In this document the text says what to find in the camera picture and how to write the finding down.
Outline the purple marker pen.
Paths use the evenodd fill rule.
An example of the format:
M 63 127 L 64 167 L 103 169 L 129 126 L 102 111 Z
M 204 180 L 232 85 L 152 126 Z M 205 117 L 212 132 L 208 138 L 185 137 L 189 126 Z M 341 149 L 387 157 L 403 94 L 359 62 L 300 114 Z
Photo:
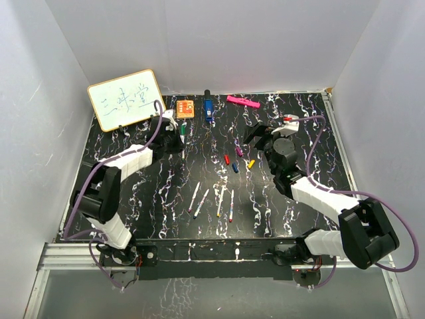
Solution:
M 197 185 L 196 185 L 196 187 L 195 187 L 195 190 L 194 190 L 194 192 L 193 192 L 193 196 L 192 196 L 192 198 L 191 198 L 191 202 L 190 202 L 190 205 L 189 205 L 189 208 L 188 208 L 188 212 L 190 213 L 191 211 L 192 211 L 192 209 L 193 209 L 193 204 L 194 204 L 194 202 L 195 202 L 195 199 L 196 199 L 196 196 L 197 196 L 197 193 L 198 193 L 198 190 L 199 190 L 199 187 L 200 187 L 200 181 L 198 181 L 197 182 Z

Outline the green marker pen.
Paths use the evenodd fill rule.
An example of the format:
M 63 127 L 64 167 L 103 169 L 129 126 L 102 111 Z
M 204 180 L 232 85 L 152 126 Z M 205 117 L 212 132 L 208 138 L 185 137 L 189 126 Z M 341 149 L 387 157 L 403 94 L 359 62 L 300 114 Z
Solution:
M 183 144 L 183 149 L 182 149 L 182 152 L 181 152 L 181 159 L 182 160 L 185 160 L 185 126 L 186 126 L 186 123 L 182 123 L 181 133 L 180 133 L 180 138 L 181 138 L 181 141 L 182 141 L 182 144 Z

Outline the purple pen cap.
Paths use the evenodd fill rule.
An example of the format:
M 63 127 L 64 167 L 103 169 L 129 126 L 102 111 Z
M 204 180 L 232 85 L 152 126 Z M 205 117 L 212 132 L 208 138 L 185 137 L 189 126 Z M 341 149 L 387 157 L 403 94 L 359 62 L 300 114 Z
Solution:
M 238 154 L 238 156 L 242 157 L 243 153 L 242 150 L 239 147 L 236 147 L 236 153 Z

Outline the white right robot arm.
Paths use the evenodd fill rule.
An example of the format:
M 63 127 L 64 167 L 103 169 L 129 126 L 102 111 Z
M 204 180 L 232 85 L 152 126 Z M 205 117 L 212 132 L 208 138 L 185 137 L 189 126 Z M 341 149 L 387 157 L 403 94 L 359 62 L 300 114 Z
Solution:
M 298 130 L 299 121 L 293 117 L 286 118 L 280 128 L 258 122 L 246 127 L 243 142 L 258 139 L 254 147 L 264 153 L 274 185 L 282 195 L 311 207 L 338 226 L 336 231 L 310 230 L 297 238 L 297 258 L 305 264 L 320 255 L 347 258 L 365 270 L 396 250 L 398 237 L 376 199 L 356 199 L 310 182 L 297 164 L 298 153 L 289 139 Z

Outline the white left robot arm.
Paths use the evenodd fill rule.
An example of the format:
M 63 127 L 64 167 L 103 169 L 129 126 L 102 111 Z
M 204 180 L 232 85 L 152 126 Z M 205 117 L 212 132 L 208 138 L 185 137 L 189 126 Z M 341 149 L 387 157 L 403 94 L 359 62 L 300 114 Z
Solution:
M 137 259 L 135 239 L 118 214 L 121 184 L 165 154 L 184 150 L 172 110 L 152 116 L 147 143 L 134 144 L 108 159 L 84 162 L 70 198 L 70 208 L 81 213 L 100 232 L 103 240 L 96 248 L 121 265 Z

